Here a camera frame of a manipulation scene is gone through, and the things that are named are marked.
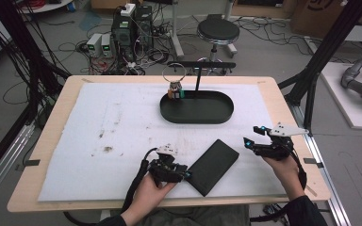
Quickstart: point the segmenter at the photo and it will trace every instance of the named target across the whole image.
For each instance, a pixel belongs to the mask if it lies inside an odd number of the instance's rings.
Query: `black stool seat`
[[[226,45],[238,39],[239,28],[223,19],[207,19],[199,23],[198,36],[210,43]]]

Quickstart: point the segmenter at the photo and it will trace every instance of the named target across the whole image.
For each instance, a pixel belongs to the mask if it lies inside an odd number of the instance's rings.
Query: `wooden table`
[[[46,123],[39,141],[30,160],[40,159],[38,166],[26,167],[22,177],[16,186],[11,199],[8,202],[10,212],[35,212],[35,211],[62,211],[81,209],[113,209],[121,208],[123,201],[82,201],[82,202],[38,202],[38,197],[44,182],[49,161],[63,131],[64,125],[73,109],[78,93],[85,83],[166,83],[161,76],[71,76],[60,93],[52,114]],[[196,77],[185,77],[183,84],[196,82]],[[271,77],[249,76],[204,76],[201,84],[251,84],[258,85],[263,100],[268,108],[273,124],[281,121],[284,124],[296,122],[289,111],[284,97],[274,79]],[[301,161],[303,158],[312,158],[304,138],[294,136],[296,152]],[[305,193],[312,201],[326,201],[330,198],[330,192],[321,173],[315,164],[305,164],[307,172],[307,187]],[[227,198],[199,198],[164,200],[160,206],[193,206],[237,203],[262,203],[262,202],[287,202],[287,196],[268,197],[227,197]]]

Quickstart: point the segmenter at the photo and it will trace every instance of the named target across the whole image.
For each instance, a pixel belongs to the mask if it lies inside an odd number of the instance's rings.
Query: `oval black tray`
[[[185,98],[172,100],[167,93],[160,100],[160,113],[174,123],[220,124],[234,112],[231,98],[222,92],[184,90]]]

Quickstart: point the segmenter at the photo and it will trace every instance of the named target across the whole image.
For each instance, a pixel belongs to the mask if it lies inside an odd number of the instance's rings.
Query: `metal ring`
[[[180,78],[179,80],[176,80],[176,81],[170,81],[169,79],[166,78],[166,76],[164,75],[164,70],[166,70],[168,67],[172,66],[172,65],[178,65],[178,66],[181,66],[183,69],[184,69],[184,76],[182,76],[182,78]],[[174,82],[181,82],[185,75],[187,75],[187,69],[185,69],[184,65],[180,64],[180,63],[171,63],[169,65],[167,65],[163,71],[161,71],[161,75],[163,76],[164,80],[170,82],[170,83],[174,83]]]

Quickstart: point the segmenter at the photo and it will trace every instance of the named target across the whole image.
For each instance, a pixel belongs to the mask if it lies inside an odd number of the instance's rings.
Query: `black wallet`
[[[217,139],[210,148],[188,169],[191,177],[186,180],[199,193],[206,196],[224,174],[237,161],[239,153]]]

